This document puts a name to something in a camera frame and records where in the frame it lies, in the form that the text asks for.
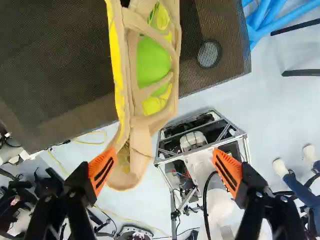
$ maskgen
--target blue tubing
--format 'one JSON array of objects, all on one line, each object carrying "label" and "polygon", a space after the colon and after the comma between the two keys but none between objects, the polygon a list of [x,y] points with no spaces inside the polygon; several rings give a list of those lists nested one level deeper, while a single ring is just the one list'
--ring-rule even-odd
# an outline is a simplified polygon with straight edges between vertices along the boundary
[{"label": "blue tubing", "polygon": [[280,17],[279,19],[269,23],[268,25],[261,27],[256,33],[257,38],[261,38],[264,35],[281,28],[283,25],[290,23],[292,20],[300,17],[301,15],[309,12],[310,10],[318,7],[320,5],[320,0],[311,0],[304,5],[298,7],[296,10]]},{"label": "blue tubing", "polygon": [[250,41],[256,41],[256,40],[260,39],[259,37],[257,37],[257,32],[248,23],[246,24],[246,28],[248,30],[248,35],[249,35]]},{"label": "blue tubing", "polygon": [[242,7],[244,8],[247,6],[249,3],[251,3],[253,0],[242,0]]},{"label": "blue tubing", "polygon": [[260,25],[260,28],[268,25],[269,23],[271,23],[271,22],[276,18],[276,16],[278,15],[278,13],[279,13],[279,12],[281,11],[281,9],[284,7],[286,1],[287,1],[287,0],[277,0],[277,1],[272,0],[272,1],[271,1],[270,11],[268,12],[268,14],[266,15],[266,17],[265,17],[264,20],[262,21],[262,23],[261,23],[261,25]]},{"label": "blue tubing", "polygon": [[257,41],[250,41],[250,50],[252,51],[252,49],[254,49],[254,47],[257,45],[257,43],[259,42],[259,40]]},{"label": "blue tubing", "polygon": [[254,30],[257,30],[260,27],[260,24],[265,18],[270,2],[271,0],[261,0],[258,9],[254,12],[254,17],[250,22]]}]

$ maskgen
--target yellow cable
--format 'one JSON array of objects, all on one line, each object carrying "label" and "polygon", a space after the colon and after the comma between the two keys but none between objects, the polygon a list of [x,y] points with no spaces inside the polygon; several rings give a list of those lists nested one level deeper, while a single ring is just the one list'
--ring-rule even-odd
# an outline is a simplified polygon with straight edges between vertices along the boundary
[{"label": "yellow cable", "polygon": [[[106,142],[106,139],[107,139],[107,134],[104,132],[104,131],[92,131],[92,132],[88,132],[87,134],[85,135],[88,135],[88,134],[95,134],[95,133],[103,133],[105,138],[104,138],[104,141],[103,142],[99,142],[99,143],[94,143],[94,142],[84,142],[84,141],[79,141],[79,140],[74,140],[74,142],[76,143],[79,143],[79,144],[92,144],[92,145],[102,145]],[[66,175],[68,176],[69,174],[67,173],[67,171],[65,170],[65,168],[62,166],[62,164],[58,161],[58,159],[56,159],[52,153],[49,151],[49,149],[47,150],[47,152],[49,153],[49,156],[55,160],[59,166],[59,168],[61,169],[61,171]],[[140,222],[140,221],[137,221],[137,220],[132,220],[132,219],[129,219],[129,218],[124,218],[124,217],[121,217],[117,214],[115,214],[114,212],[112,211],[107,211],[107,210],[103,210],[101,209],[100,207],[98,207],[97,205],[93,205],[95,208],[97,208],[99,211],[103,212],[103,213],[106,213],[106,214],[111,214],[123,221],[126,221],[126,222],[134,222],[134,223],[138,223],[144,227],[147,227],[147,228],[150,228],[150,229],[154,229],[154,230],[157,230],[159,231],[160,233],[162,233],[163,235],[167,236],[168,238],[170,238],[170,236],[168,234],[166,234],[164,231],[162,231],[161,229],[159,228],[156,228],[156,227],[153,227],[153,226],[150,226],[150,225],[147,225],[143,222]]]},{"label": "yellow cable", "polygon": [[58,161],[58,159],[56,159],[52,153],[49,151],[49,149],[47,150],[47,152],[49,153],[49,156],[55,160],[58,163],[58,166],[60,167],[61,171],[66,175],[69,176],[69,174],[67,173],[67,171],[65,170],[65,168],[62,166],[62,164]]},{"label": "yellow cable", "polygon": [[[62,166],[62,164],[58,161],[58,159],[56,159],[49,150],[47,150],[47,152],[49,153],[49,156],[58,163],[58,166],[60,167],[61,171],[62,171],[66,176],[68,176],[69,174],[66,172],[66,170],[64,169],[64,167]],[[99,211],[103,212],[103,213],[111,214],[111,215],[117,217],[118,219],[121,219],[121,220],[126,221],[126,222],[138,223],[138,224],[140,224],[140,225],[142,225],[142,226],[144,226],[144,227],[146,227],[146,228],[157,230],[157,231],[159,231],[160,233],[162,233],[163,235],[168,236],[168,238],[170,237],[168,234],[166,234],[164,231],[162,231],[162,230],[159,229],[159,228],[156,228],[156,227],[147,225],[147,224],[145,224],[145,223],[143,223],[143,222],[140,222],[140,221],[137,221],[137,220],[132,220],[132,219],[129,219],[129,218],[124,218],[124,217],[122,217],[122,216],[119,216],[119,215],[115,214],[115,213],[112,212],[112,211],[103,210],[103,209],[101,209],[100,207],[98,207],[97,205],[93,205],[93,206],[94,206],[96,209],[98,209]]]},{"label": "yellow cable", "polygon": [[78,143],[78,144],[102,145],[107,141],[107,134],[104,131],[92,131],[92,132],[88,132],[82,136],[89,135],[89,134],[100,134],[100,133],[104,134],[104,141],[102,141],[102,142],[86,142],[86,141],[80,141],[77,139],[75,139],[74,142]]},{"label": "yellow cable", "polygon": [[124,217],[122,217],[122,216],[119,216],[119,215],[115,214],[115,213],[112,212],[112,211],[103,210],[103,209],[101,209],[100,207],[98,207],[97,205],[93,205],[93,206],[94,206],[96,209],[98,209],[99,211],[103,212],[103,213],[111,214],[111,215],[117,217],[118,219],[121,219],[121,220],[126,221],[126,222],[134,222],[134,223],[140,224],[140,225],[142,225],[142,226],[144,226],[144,227],[146,227],[146,228],[148,228],[148,229],[157,230],[157,231],[159,231],[160,233],[162,233],[163,235],[167,236],[168,238],[170,237],[168,234],[166,234],[164,231],[162,231],[162,230],[159,229],[159,228],[156,228],[156,227],[147,225],[147,224],[145,224],[145,223],[143,223],[143,222],[140,222],[140,221],[137,221],[137,220],[132,220],[132,219],[124,218]]}]

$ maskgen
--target circular hole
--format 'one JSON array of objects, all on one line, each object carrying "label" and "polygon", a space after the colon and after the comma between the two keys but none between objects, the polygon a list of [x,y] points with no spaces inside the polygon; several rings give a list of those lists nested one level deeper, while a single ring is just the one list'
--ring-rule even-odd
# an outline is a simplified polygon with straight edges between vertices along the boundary
[{"label": "circular hole", "polygon": [[201,67],[215,67],[221,58],[221,46],[215,40],[209,40],[202,44],[198,51],[197,60]]}]

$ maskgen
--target orange plastic grip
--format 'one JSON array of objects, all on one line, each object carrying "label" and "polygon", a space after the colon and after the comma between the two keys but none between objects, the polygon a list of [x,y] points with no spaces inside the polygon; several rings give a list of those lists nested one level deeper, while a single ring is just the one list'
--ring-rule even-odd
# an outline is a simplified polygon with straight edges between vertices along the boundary
[{"label": "orange plastic grip", "polygon": [[226,154],[218,148],[213,151],[212,163],[220,178],[230,191],[233,198],[236,198],[240,182],[243,178],[242,164],[232,156]]},{"label": "orange plastic grip", "polygon": [[108,175],[116,162],[117,155],[114,147],[105,150],[89,162],[88,178],[91,181],[96,196],[99,195],[101,189],[105,185]]}]

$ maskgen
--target white floor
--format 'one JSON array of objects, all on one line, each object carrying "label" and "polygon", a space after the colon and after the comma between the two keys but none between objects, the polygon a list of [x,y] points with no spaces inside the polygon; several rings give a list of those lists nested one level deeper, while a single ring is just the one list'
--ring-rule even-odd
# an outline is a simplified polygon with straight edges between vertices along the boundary
[{"label": "white floor", "polygon": [[[319,12],[317,8],[299,21],[315,19]],[[285,189],[272,169],[271,163],[275,158],[282,157],[298,178],[305,181],[310,173],[302,161],[302,147],[306,143],[313,143],[320,155],[320,78],[281,76],[284,70],[319,68],[319,30],[320,25],[264,37],[252,51],[252,73],[179,100],[179,116],[199,108],[214,107],[246,131],[250,140],[252,165],[274,191]],[[113,137],[116,125],[102,129],[107,134],[107,142]],[[104,136],[90,134],[81,139],[99,142]],[[98,155],[107,142],[104,145],[72,142],[55,147],[52,155],[71,173],[79,163],[90,161]],[[57,162],[47,152],[40,156],[63,175]],[[312,189],[320,194],[320,187]],[[169,190],[152,164],[133,190],[117,192],[104,187],[97,205],[116,214],[110,214],[110,217],[118,229],[126,222],[133,223],[123,219],[126,218],[159,229],[151,229],[155,238],[171,236]],[[104,219],[99,211],[96,214]],[[202,224],[202,212],[181,216],[177,232]],[[112,228],[110,224],[105,230],[111,231]]]}]

